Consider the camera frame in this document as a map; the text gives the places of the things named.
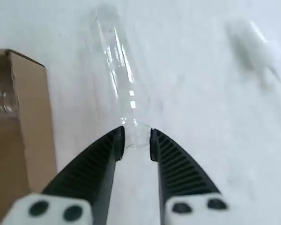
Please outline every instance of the white floor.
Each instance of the white floor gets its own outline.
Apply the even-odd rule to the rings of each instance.
[[[59,169],[107,132],[95,129],[87,54],[97,3],[0,0],[0,48],[48,70]],[[114,3],[159,104],[151,126],[185,148],[233,208],[248,210],[244,217],[281,225],[281,84],[264,88],[240,68],[224,29],[230,18],[251,18],[281,45],[281,0]],[[147,149],[129,151],[119,164],[109,225],[159,224],[157,167],[147,156]]]

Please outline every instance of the white object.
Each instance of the white object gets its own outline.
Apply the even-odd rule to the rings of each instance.
[[[226,210],[208,208],[208,201],[221,200],[226,203]],[[190,213],[177,213],[173,211],[176,203],[186,203],[191,207]],[[251,220],[245,216],[243,209],[237,210],[227,204],[219,193],[204,195],[188,195],[172,197],[165,206],[165,225],[248,225]]]
[[[270,43],[252,21],[236,20],[229,23],[229,32],[244,48],[246,57],[252,68],[260,74],[270,70],[279,82],[281,79],[276,67],[276,52]]]
[[[37,202],[47,202],[48,207],[41,215],[30,214],[32,205]],[[78,219],[66,221],[64,214],[71,206],[78,206],[82,214]],[[41,194],[30,194],[17,200],[1,225],[92,225],[93,218],[89,203],[82,199],[73,199]]]

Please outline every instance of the brown cardboard box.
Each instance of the brown cardboard box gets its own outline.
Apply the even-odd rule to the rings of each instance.
[[[0,117],[0,221],[13,201],[57,174],[46,69],[0,50],[0,89],[15,92],[18,118]]]

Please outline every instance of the plastic bottle inside box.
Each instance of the plastic bottle inside box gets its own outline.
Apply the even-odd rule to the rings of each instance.
[[[18,107],[15,99],[12,84],[0,89],[0,120],[6,117],[18,116]]]
[[[140,80],[116,8],[100,5],[93,12],[91,76],[97,108],[105,121],[125,127],[125,146],[149,144],[150,98]]]

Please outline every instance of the black circular hole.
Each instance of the black circular hole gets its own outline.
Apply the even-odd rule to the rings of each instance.
[[[174,204],[172,211],[176,212],[176,213],[191,213],[192,209],[188,204],[186,204],[184,202],[180,202],[180,203]]]
[[[212,198],[208,200],[207,207],[213,210],[226,210],[228,206],[219,198]]]
[[[47,201],[38,201],[35,202],[29,209],[29,214],[33,217],[39,217],[46,213],[49,207],[49,203]]]
[[[72,205],[64,212],[64,219],[68,222],[78,220],[82,215],[82,208],[79,205]]]

